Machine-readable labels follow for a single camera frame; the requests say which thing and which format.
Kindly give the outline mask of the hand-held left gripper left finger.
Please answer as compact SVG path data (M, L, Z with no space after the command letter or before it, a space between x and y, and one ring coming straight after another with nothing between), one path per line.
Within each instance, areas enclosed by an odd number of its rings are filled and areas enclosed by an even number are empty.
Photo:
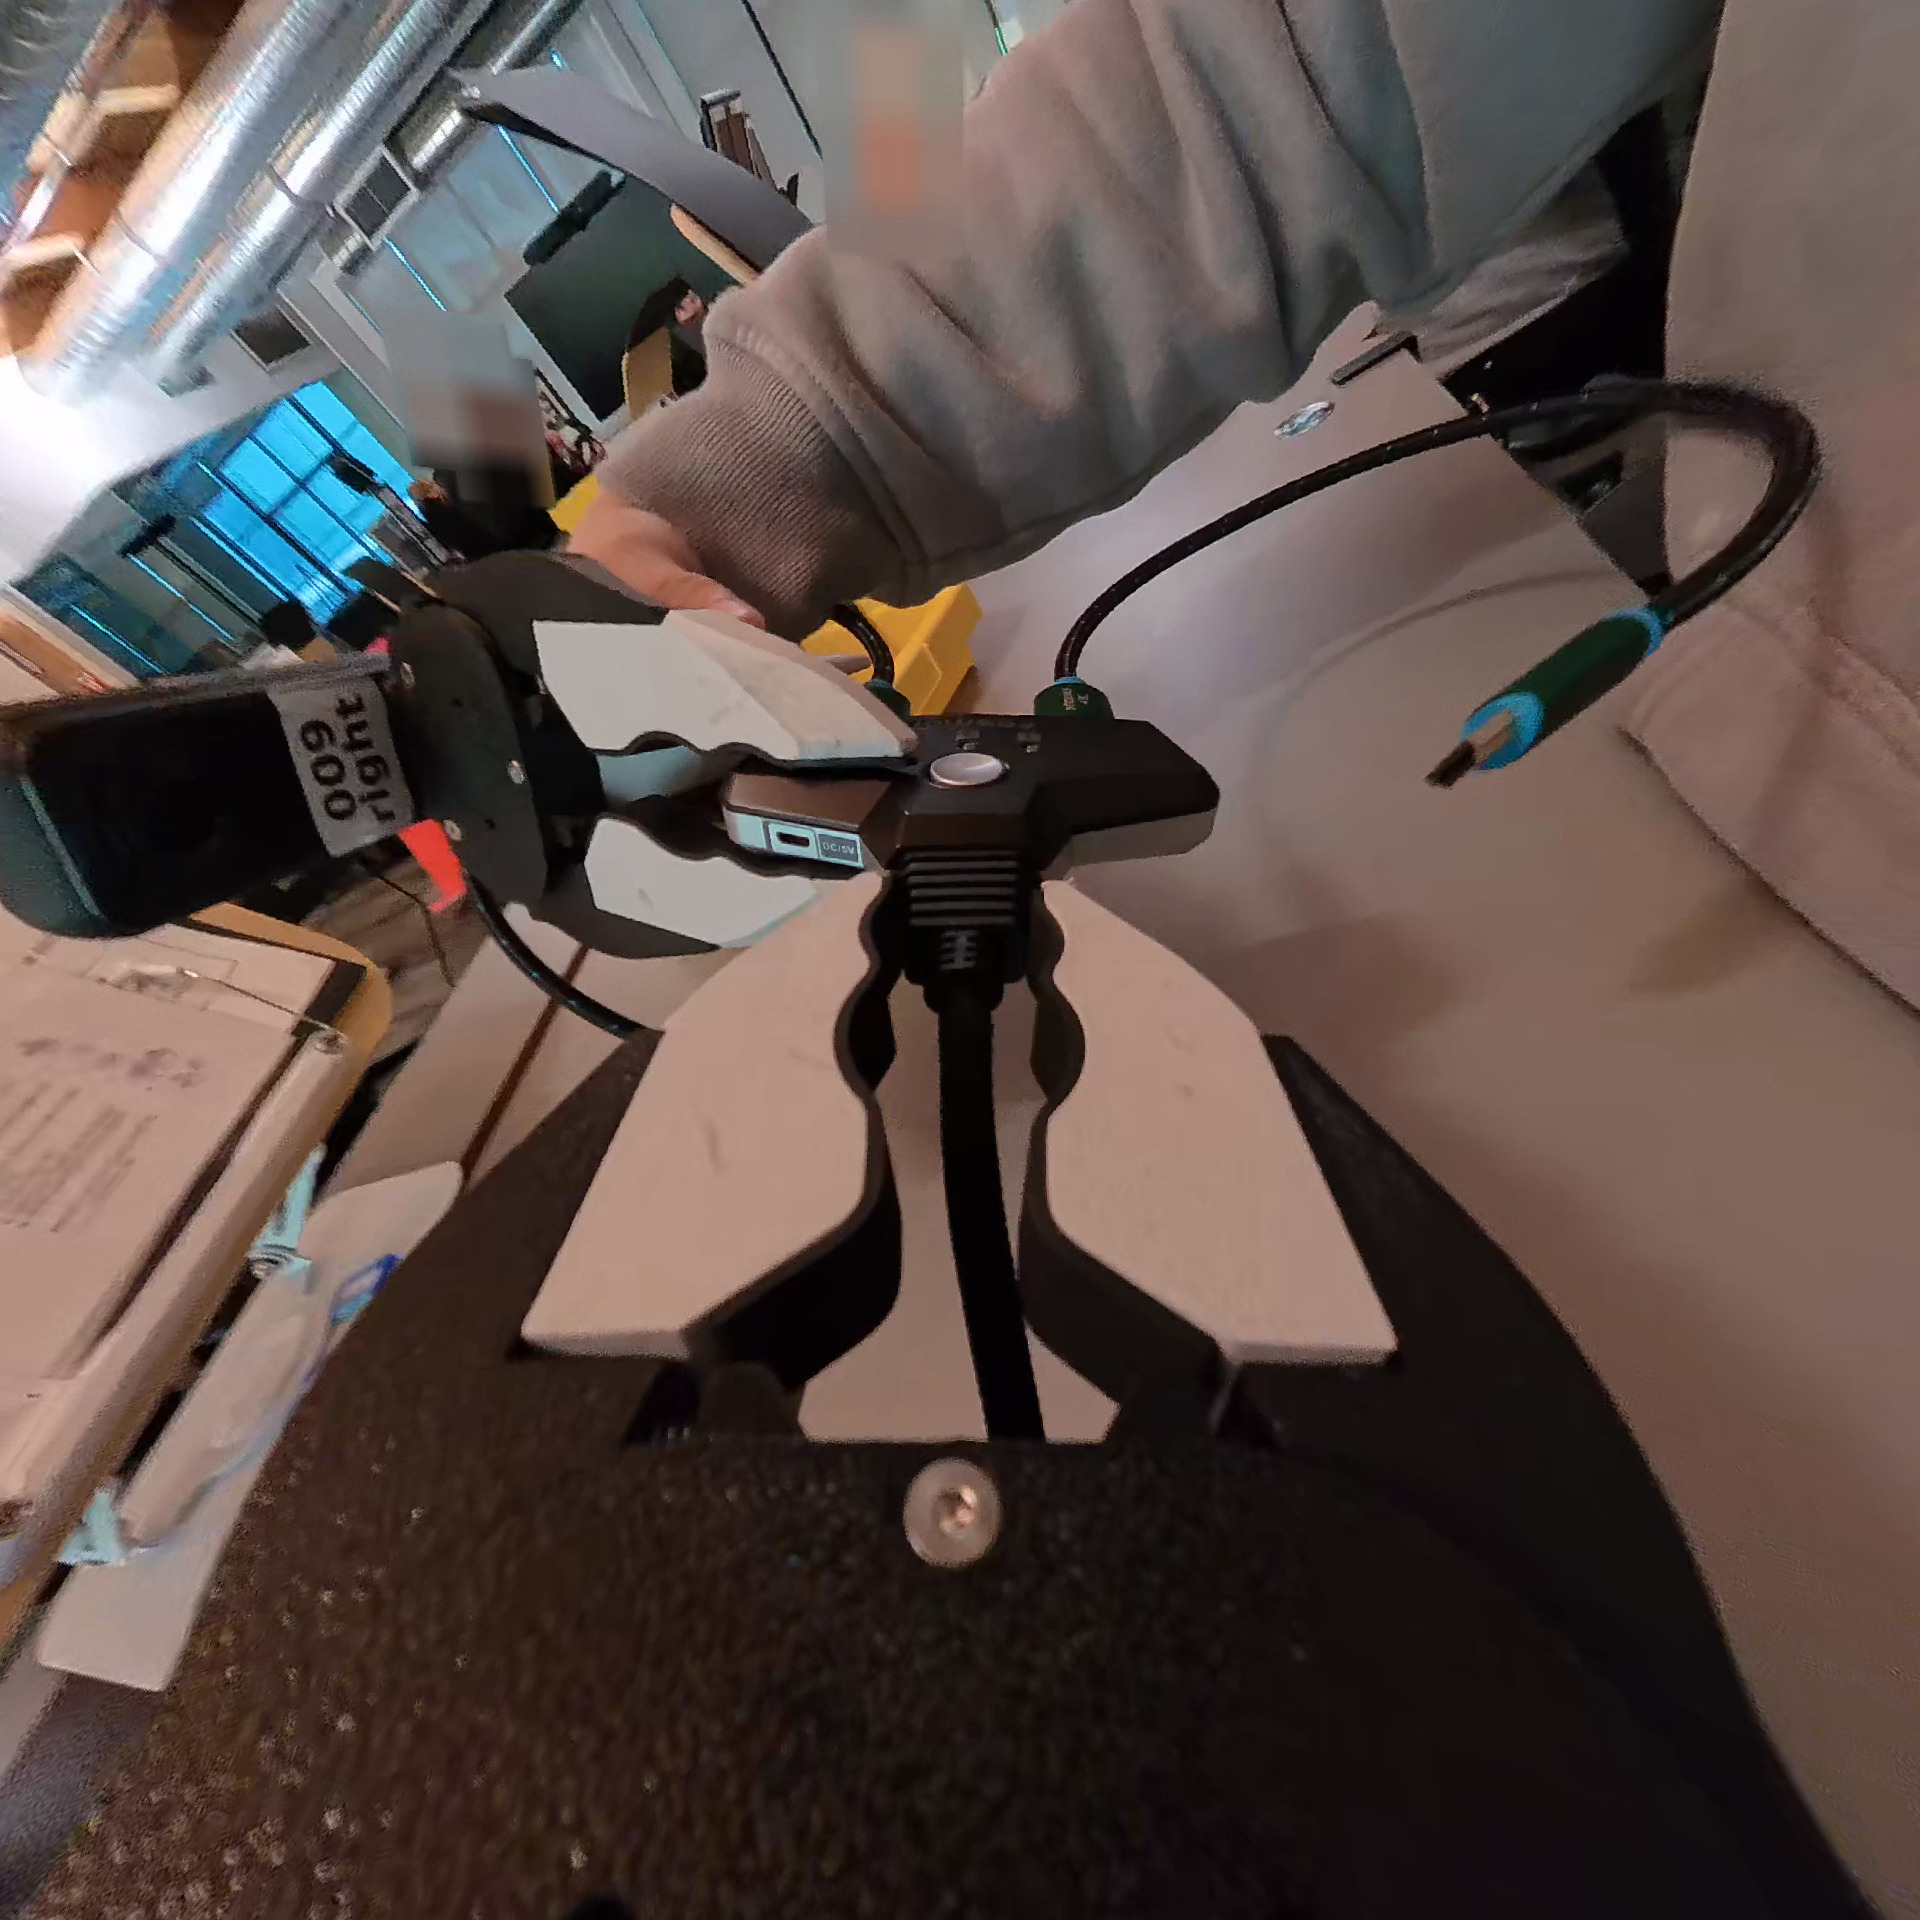
M553 1356L759 1366L795 1395L901 1292L878 1116L880 882L829 883L663 1025L522 1320Z

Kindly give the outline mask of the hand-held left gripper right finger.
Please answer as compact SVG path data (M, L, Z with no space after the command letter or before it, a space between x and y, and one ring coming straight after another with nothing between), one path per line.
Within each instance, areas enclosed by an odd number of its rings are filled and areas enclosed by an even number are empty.
M1216 1407L1251 1366L1380 1366L1397 1335L1242 1011L1069 882L1031 922L1042 1111L1018 1306L1109 1402Z

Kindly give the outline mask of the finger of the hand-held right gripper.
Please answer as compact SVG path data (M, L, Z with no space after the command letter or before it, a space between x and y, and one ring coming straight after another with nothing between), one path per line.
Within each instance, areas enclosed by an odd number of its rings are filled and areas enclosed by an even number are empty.
M802 776L904 767L915 733L846 672L730 613L536 622L541 686L608 806L680 799L755 763Z
M869 877L859 838L837 825L722 809L720 825L653 825L636 809L600 816L588 834L590 903L703 948L755 948Z

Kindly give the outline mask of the black hub box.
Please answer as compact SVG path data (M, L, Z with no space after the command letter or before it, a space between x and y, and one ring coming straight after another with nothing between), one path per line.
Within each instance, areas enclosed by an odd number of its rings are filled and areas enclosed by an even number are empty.
M882 965L922 992L1018 981L1045 877L1201 845L1221 789L1150 722L922 721L904 760L771 768L722 787L730 838L815 868L878 870Z

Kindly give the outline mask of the person's right forearm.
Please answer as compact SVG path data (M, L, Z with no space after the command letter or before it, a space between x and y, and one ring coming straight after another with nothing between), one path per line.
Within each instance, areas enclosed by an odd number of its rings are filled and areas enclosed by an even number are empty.
M1360 303L1420 309L1700 73L1718 5L1072 5L965 108L913 249L810 230L600 473L802 639L1105 515Z

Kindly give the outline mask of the person's right hand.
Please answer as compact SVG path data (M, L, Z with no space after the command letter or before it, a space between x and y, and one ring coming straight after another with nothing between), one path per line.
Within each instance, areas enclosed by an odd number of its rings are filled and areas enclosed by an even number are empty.
M636 507L602 474L580 492L588 503L562 538L566 558L658 611L722 613L769 629L765 613L733 592L725 553L735 541L735 507L694 506L688 527L681 527L670 515Z

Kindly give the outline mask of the yellow box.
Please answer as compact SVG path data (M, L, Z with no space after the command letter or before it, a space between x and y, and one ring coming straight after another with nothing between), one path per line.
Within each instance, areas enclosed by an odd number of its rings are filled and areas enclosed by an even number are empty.
M974 629L978 603L974 589L947 589L932 600L889 608L855 600L855 611L878 629L895 663L896 710L932 721L957 710L974 672ZM837 622L821 623L802 650L837 666L852 683L869 686L874 666L863 642Z

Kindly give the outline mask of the clipboard with papers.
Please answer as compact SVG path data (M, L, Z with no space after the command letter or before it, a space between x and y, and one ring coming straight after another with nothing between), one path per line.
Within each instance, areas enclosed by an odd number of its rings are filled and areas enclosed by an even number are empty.
M2 1540L345 1082L356 953L2 913Z

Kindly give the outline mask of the clear plastic bag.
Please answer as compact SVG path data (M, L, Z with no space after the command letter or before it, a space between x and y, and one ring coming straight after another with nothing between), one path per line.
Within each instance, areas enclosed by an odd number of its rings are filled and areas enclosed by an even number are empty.
M312 1199L302 1168L250 1248L250 1292L130 1471L59 1551L41 1668L164 1693L268 1454L350 1322L461 1196L442 1160Z

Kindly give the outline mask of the silver ventilation duct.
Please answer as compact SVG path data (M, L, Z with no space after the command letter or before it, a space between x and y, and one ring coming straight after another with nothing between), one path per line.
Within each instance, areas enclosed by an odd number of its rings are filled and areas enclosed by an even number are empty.
M164 392L273 302L392 137L402 187L461 137L458 73L533 61L576 5L244 5L87 241L34 342L28 392L86 403L140 369Z

